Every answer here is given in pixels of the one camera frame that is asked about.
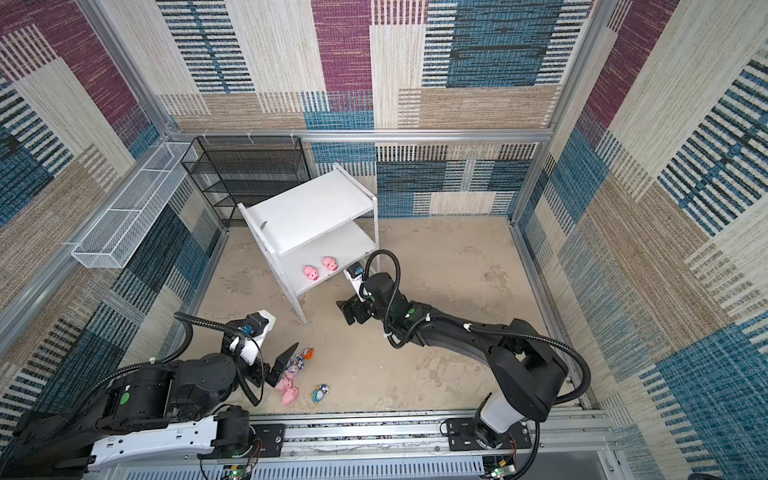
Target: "patterned carpet wall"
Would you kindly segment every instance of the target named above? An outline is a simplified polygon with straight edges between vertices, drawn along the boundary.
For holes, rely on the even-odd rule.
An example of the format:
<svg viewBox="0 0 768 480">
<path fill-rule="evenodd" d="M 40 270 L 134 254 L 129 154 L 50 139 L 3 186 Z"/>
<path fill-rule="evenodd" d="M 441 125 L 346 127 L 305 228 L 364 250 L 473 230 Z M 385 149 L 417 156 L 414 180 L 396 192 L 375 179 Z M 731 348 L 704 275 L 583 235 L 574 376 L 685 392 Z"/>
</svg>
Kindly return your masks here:
<svg viewBox="0 0 768 480">
<path fill-rule="evenodd" d="M 182 130 L 546 127 L 591 0 L 103 0 Z"/>
<path fill-rule="evenodd" d="M 0 12 L 1 310 L 158 133 L 73 1 Z M 219 234 L 185 180 L 125 269 L 74 269 L 0 359 L 0 458 L 23 412 L 168 351 Z"/>
<path fill-rule="evenodd" d="M 768 3 L 621 0 L 520 222 L 636 478 L 768 478 Z"/>
<path fill-rule="evenodd" d="M 535 143 L 303 146 L 313 176 L 341 163 L 378 196 L 380 217 L 509 215 L 536 148 Z"/>
<path fill-rule="evenodd" d="M 73 1 L 0 12 L 1 310 L 158 135 Z"/>
<path fill-rule="evenodd" d="M 75 267 L 0 359 L 0 455 L 26 410 L 64 411 L 105 373 L 170 351 L 220 236 L 205 202 L 185 179 L 123 270 Z"/>
</svg>

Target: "toy pile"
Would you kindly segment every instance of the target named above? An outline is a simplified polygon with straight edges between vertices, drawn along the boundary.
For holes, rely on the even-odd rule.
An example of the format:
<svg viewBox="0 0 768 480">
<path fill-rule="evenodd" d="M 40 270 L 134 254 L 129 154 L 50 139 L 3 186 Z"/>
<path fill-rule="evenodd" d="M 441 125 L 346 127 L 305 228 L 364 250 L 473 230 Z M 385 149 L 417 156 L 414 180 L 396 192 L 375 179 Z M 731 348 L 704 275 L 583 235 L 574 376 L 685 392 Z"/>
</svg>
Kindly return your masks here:
<svg viewBox="0 0 768 480">
<path fill-rule="evenodd" d="M 283 378 L 275 385 L 275 390 L 283 392 L 283 405 L 290 406 L 299 398 L 299 389 L 293 384 L 293 379 L 304 368 L 304 361 L 311 359 L 314 353 L 314 348 L 308 348 L 296 355 L 296 359 L 288 364 Z M 312 401 L 317 404 L 328 393 L 328 390 L 328 385 L 322 384 L 318 386 L 312 394 Z"/>
</svg>

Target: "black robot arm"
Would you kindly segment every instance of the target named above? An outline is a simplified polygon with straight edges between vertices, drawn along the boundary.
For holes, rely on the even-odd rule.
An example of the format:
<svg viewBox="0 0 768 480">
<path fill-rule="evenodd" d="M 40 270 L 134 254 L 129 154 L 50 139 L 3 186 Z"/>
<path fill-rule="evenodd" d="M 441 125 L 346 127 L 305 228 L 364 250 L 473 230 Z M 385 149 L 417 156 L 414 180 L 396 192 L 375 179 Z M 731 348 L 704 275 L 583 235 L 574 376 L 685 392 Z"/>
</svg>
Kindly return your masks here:
<svg viewBox="0 0 768 480">
<path fill-rule="evenodd" d="M 184 325 L 185 337 L 169 356 L 118 369 L 86 390 L 65 413 L 23 414 L 15 427 L 12 454 L 0 468 L 2 476 L 78 475 L 86 468 L 101 467 L 105 460 L 96 455 L 95 442 L 114 435 L 195 425 L 238 386 L 257 406 L 261 398 L 251 392 L 248 383 L 260 387 L 262 394 L 264 383 L 275 386 L 298 346 L 296 343 L 278 356 L 270 369 L 261 359 L 259 347 L 275 320 L 266 310 L 227 324 L 181 312 L 174 317 Z M 201 359 L 177 359 L 192 341 L 192 325 L 221 331 L 221 351 Z M 206 424 L 215 425 L 207 432 L 210 438 L 199 446 L 204 458 L 229 457 L 250 444 L 248 412 L 240 407 L 230 407 L 206 419 Z M 172 443 L 162 448 L 175 448 Z M 125 450 L 125 456 L 130 456 L 127 447 Z"/>
<path fill-rule="evenodd" d="M 387 273 L 369 274 L 377 255 L 392 258 L 396 278 Z M 345 272 L 357 294 L 337 302 L 350 325 L 371 316 L 382 321 L 395 348 L 406 343 L 440 346 L 487 365 L 501 388 L 501 396 L 484 402 L 478 414 L 482 422 L 475 434 L 489 448 L 498 445 L 510 425 L 520 419 L 543 422 L 553 405 L 578 398 L 589 387 L 589 365 L 569 345 L 540 336 L 521 319 L 509 325 L 477 323 L 441 312 L 426 303 L 409 301 L 399 291 L 400 265 L 388 250 L 371 254 L 365 268 L 359 264 Z M 568 367 L 552 347 L 571 356 L 581 370 L 581 384 L 558 396 Z"/>
</svg>

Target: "blue toy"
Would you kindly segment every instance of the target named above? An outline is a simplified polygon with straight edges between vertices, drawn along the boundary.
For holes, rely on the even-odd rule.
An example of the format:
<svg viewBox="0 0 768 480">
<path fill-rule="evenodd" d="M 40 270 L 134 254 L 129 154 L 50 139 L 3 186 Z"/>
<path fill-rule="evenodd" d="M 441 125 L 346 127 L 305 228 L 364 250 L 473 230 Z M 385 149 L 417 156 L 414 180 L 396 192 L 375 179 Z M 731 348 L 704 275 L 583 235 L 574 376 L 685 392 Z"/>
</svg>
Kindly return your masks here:
<svg viewBox="0 0 768 480">
<path fill-rule="evenodd" d="M 317 386 L 317 389 L 312 393 L 312 401 L 317 404 L 320 400 L 323 399 L 323 397 L 326 396 L 326 393 L 328 393 L 328 385 L 323 383 L 322 385 Z"/>
</svg>

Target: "white shelf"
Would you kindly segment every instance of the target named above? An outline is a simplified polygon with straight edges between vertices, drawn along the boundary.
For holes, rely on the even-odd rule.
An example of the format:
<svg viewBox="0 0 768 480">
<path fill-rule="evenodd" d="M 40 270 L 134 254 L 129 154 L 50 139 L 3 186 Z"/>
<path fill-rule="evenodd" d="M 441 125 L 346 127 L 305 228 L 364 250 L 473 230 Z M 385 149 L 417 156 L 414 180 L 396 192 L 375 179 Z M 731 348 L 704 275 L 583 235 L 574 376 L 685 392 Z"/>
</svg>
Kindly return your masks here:
<svg viewBox="0 0 768 480">
<path fill-rule="evenodd" d="M 373 199 L 332 170 L 247 209 L 281 257 L 373 210 Z"/>
<path fill-rule="evenodd" d="M 308 323 L 299 296 L 379 248 L 379 205 L 376 196 L 339 164 L 305 184 L 245 208 L 238 204 L 270 270 L 302 323 Z M 373 239 L 354 220 L 373 212 Z M 333 257 L 339 268 L 323 266 Z M 319 278 L 304 276 L 307 265 Z"/>
<path fill-rule="evenodd" d="M 307 290 L 344 270 L 360 258 L 376 249 L 376 244 L 357 226 L 354 221 L 347 222 L 330 232 L 321 235 L 309 243 L 284 255 L 281 260 L 293 292 L 299 296 Z M 339 265 L 336 271 L 328 271 L 323 266 L 323 257 L 333 257 Z M 304 266 L 317 268 L 319 279 L 310 280 L 304 276 Z"/>
</svg>

